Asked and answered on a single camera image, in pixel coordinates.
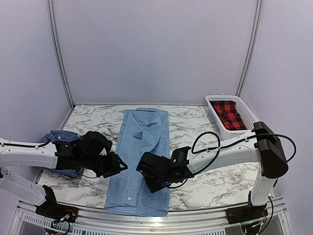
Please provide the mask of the light blue long sleeve shirt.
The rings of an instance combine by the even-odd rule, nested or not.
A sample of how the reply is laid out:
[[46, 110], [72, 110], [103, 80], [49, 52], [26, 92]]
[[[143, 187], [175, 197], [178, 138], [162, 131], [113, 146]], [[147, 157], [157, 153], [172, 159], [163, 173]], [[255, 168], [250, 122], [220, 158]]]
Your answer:
[[105, 210], [122, 215], [144, 217], [166, 216], [170, 190], [150, 192], [143, 174], [156, 174], [161, 159], [170, 153], [168, 112], [160, 109], [138, 108], [124, 111], [116, 154], [128, 168], [110, 177]]

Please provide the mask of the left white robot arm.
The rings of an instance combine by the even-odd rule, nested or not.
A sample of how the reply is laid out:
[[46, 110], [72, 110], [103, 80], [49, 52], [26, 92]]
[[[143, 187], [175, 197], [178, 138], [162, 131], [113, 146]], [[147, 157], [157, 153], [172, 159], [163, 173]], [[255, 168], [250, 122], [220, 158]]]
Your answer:
[[11, 166], [33, 166], [49, 169], [92, 170], [98, 178], [108, 178], [126, 170], [127, 165], [111, 151], [112, 142], [99, 132], [89, 131], [74, 141], [45, 143], [0, 140], [0, 188], [19, 196], [36, 207], [42, 206], [50, 217], [57, 218], [62, 207], [54, 192], [12, 172]]

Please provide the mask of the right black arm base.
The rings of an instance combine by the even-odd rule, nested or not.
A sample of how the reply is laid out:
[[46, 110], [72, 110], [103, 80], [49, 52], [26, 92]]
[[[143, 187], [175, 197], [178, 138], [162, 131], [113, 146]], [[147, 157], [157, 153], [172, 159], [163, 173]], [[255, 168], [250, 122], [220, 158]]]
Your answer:
[[248, 204], [245, 206], [228, 208], [226, 218], [229, 224], [243, 223], [268, 215], [267, 203], [262, 206], [253, 206], [251, 202], [251, 191], [248, 194]]

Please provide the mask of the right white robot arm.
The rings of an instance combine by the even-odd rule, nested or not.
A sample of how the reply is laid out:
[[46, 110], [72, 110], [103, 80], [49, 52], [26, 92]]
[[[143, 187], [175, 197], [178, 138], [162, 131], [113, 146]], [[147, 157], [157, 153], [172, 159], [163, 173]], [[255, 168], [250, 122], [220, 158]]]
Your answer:
[[274, 133], [264, 122], [254, 123], [253, 129], [240, 136], [222, 141], [217, 146], [195, 150], [194, 146], [175, 149], [170, 158], [145, 152], [136, 170], [140, 172], [151, 193], [168, 188], [203, 172], [241, 163], [258, 163], [256, 182], [243, 207], [242, 215], [253, 219], [265, 206], [278, 178], [284, 176], [289, 160], [281, 139], [295, 142], [288, 136]]

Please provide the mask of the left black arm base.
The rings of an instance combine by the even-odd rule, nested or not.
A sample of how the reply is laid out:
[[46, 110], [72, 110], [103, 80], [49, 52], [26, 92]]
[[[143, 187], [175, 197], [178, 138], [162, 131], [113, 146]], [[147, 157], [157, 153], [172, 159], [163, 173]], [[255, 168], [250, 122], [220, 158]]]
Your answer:
[[69, 215], [67, 220], [70, 223], [74, 223], [77, 218], [78, 209], [76, 207], [59, 204], [52, 188], [46, 185], [43, 185], [42, 188], [45, 191], [45, 200], [39, 206], [36, 206], [35, 213], [59, 221], [64, 216]]

